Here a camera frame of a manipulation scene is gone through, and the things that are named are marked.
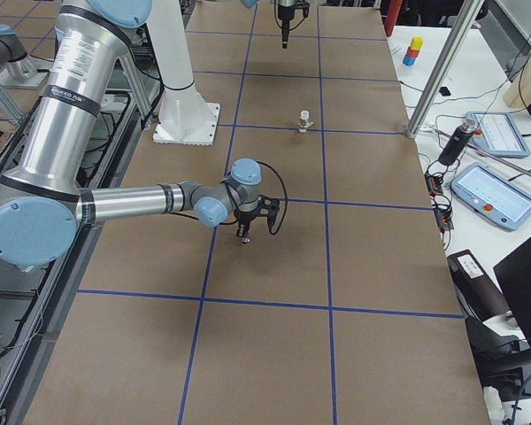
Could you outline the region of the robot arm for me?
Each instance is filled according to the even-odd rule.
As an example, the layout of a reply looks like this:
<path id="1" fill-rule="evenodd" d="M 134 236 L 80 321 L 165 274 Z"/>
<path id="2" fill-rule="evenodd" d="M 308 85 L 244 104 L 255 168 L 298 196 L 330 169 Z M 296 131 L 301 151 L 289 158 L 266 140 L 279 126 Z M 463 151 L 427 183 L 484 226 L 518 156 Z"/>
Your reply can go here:
<path id="1" fill-rule="evenodd" d="M 135 30 L 149 31 L 164 95 L 154 139 L 208 145 L 219 105 L 196 90 L 176 1 L 65 1 L 59 50 L 19 163 L 0 178 L 0 259 L 34 267 L 61 257 L 79 227 L 127 217 L 191 211 L 214 228 L 229 216 L 248 240 L 257 217 L 276 224 L 279 202 L 260 191 L 262 164 L 241 158 L 222 181 L 81 189 L 76 176 L 116 63 L 134 68 Z"/>

